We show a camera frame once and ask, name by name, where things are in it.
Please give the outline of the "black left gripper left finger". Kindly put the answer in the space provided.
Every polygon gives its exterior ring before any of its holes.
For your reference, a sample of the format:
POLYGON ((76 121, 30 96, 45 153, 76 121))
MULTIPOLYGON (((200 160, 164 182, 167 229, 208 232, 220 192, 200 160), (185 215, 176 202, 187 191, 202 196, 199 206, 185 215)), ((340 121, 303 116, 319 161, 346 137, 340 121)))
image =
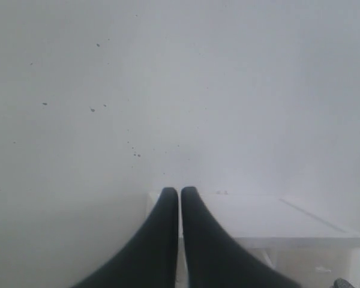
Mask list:
POLYGON ((178 240, 178 192, 167 187, 126 245, 74 287, 175 287, 178 240))

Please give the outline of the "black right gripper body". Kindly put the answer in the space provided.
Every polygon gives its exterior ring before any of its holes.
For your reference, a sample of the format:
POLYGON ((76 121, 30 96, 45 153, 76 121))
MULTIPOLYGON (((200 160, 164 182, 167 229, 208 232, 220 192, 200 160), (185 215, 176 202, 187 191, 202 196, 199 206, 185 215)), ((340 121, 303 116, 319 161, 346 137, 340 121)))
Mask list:
POLYGON ((343 278, 338 278, 333 283, 333 288, 355 288, 350 282, 343 278))

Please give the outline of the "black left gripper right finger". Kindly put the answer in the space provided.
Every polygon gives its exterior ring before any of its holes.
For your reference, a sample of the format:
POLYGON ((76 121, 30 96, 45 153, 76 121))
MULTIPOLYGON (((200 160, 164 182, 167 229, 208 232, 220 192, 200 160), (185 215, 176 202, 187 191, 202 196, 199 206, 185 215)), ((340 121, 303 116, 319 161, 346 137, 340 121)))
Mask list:
POLYGON ((212 216, 195 187, 181 190, 190 287, 301 287, 240 246, 212 216))

